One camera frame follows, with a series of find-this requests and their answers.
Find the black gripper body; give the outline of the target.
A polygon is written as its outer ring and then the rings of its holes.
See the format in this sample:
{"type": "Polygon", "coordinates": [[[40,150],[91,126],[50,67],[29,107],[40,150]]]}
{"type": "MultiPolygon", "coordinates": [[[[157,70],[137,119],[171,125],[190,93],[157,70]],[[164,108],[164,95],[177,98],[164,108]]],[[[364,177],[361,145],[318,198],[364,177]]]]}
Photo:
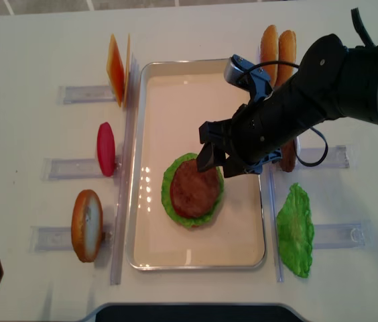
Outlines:
{"type": "Polygon", "coordinates": [[[214,143],[225,151],[226,159],[262,164],[280,146],[324,120],[321,107],[287,82],[269,98],[241,105],[230,119],[204,122],[200,143],[214,143]]]}

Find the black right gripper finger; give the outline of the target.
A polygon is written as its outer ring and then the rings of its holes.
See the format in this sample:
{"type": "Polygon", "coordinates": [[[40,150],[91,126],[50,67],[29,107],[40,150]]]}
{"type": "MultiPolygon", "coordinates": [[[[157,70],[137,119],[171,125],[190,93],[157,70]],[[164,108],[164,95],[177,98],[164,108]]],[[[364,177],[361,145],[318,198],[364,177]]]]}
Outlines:
{"type": "Polygon", "coordinates": [[[244,174],[261,174],[261,162],[247,164],[229,156],[223,165],[223,175],[225,178],[244,174]]]}

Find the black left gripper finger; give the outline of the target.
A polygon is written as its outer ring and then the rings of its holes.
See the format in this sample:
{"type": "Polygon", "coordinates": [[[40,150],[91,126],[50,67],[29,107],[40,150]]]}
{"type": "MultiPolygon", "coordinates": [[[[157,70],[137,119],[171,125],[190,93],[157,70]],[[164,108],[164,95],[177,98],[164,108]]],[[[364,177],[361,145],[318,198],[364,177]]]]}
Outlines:
{"type": "Polygon", "coordinates": [[[225,162],[225,151],[215,146],[212,142],[205,143],[196,157],[196,165],[199,172],[206,172],[211,168],[223,166],[225,162]]]}

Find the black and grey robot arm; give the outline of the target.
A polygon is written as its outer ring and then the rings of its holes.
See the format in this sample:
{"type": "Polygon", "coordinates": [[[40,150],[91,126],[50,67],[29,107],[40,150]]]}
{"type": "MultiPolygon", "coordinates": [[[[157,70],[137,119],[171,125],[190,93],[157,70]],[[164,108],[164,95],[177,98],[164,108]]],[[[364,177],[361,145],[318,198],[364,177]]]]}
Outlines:
{"type": "Polygon", "coordinates": [[[250,94],[230,118],[200,126],[199,171],[220,166],[229,178],[260,174],[278,149],[307,129],[341,117],[378,125],[378,46],[345,47],[330,34],[314,42],[278,89],[260,65],[232,56],[228,83],[250,94]]]}

